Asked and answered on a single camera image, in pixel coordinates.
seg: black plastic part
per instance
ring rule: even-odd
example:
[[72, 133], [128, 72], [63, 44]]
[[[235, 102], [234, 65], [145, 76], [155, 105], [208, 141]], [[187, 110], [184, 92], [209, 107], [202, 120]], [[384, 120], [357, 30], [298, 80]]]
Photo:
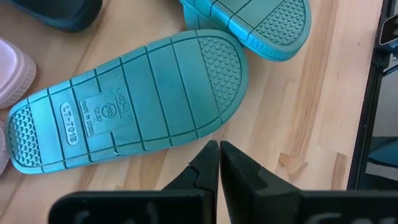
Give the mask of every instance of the black plastic part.
[[232, 224], [396, 223], [398, 192], [302, 191], [221, 142], [221, 181]]
[[364, 96], [361, 118], [359, 120], [358, 133], [356, 137], [353, 161], [348, 178], [348, 189], [358, 189], [360, 178], [365, 175], [366, 162], [368, 161], [369, 148], [371, 145], [374, 119], [376, 117], [377, 103], [383, 71], [389, 66], [391, 52], [379, 45], [379, 37], [383, 22], [394, 13], [396, 0], [384, 0], [379, 27], [374, 43], [372, 62], [369, 69], [368, 83]]
[[50, 224], [215, 224], [220, 150], [210, 141], [161, 191], [78, 192], [56, 202]]
[[210, 198], [202, 190], [78, 192], [51, 208], [50, 224], [208, 222]]
[[221, 142], [221, 181], [232, 224], [294, 223], [301, 190]]

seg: shoe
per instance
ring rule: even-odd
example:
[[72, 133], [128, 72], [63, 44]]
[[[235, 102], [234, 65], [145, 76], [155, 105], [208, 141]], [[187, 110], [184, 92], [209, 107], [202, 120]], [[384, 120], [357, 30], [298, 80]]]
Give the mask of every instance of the shoe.
[[229, 31], [261, 57], [292, 58], [311, 27], [308, 0], [180, 0], [187, 29]]
[[100, 13], [102, 0], [10, 0], [22, 11], [61, 30], [86, 29]]
[[36, 76], [36, 64], [12, 43], [0, 38], [0, 109], [16, 103]]
[[11, 161], [39, 174], [185, 144], [227, 122], [247, 85], [234, 37], [182, 32], [15, 105], [7, 121]]
[[0, 121], [0, 175], [4, 172], [9, 156], [6, 149], [6, 135], [4, 134], [4, 128], [6, 124]]

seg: teal slipper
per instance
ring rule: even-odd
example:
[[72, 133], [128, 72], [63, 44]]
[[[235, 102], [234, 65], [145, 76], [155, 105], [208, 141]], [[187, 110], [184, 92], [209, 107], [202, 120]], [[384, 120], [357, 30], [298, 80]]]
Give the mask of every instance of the teal slipper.
[[269, 60], [292, 58], [308, 38], [308, 0], [180, 0], [188, 29], [230, 31]]
[[182, 32], [15, 105], [6, 131], [11, 161], [39, 174], [185, 144], [227, 122], [247, 85], [234, 37]]

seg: slipper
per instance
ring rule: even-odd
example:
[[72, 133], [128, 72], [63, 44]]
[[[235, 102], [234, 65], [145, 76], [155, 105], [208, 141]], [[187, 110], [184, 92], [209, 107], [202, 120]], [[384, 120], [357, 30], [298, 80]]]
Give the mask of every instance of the slipper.
[[16, 7], [58, 29], [86, 29], [100, 13], [102, 0], [10, 0]]
[[4, 134], [5, 127], [6, 124], [0, 121], [0, 175], [4, 172], [8, 160], [10, 159], [6, 149], [6, 136]]
[[261, 57], [292, 58], [310, 33], [308, 0], [180, 0], [188, 29], [229, 31]]
[[39, 174], [186, 144], [227, 122], [247, 85], [233, 36], [182, 32], [15, 105], [6, 133], [11, 161]]
[[16, 103], [32, 84], [36, 64], [12, 43], [0, 38], [0, 109]]

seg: wooden table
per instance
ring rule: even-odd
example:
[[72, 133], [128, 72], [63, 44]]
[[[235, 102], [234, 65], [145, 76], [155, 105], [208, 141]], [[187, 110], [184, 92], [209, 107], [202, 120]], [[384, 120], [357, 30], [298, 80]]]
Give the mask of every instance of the wooden table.
[[[0, 223], [46, 223], [77, 190], [161, 189], [209, 139], [226, 139], [303, 189], [345, 189], [382, 0], [312, 0], [312, 31], [296, 57], [269, 62], [245, 50], [249, 88], [229, 123], [186, 146], [45, 175], [9, 164], [0, 177]], [[38, 65], [28, 94], [143, 44], [184, 30], [177, 0], [104, 0], [88, 30], [68, 34], [0, 1], [0, 36]], [[5, 119], [7, 110], [0, 111]], [[219, 223], [229, 223], [223, 191]]]

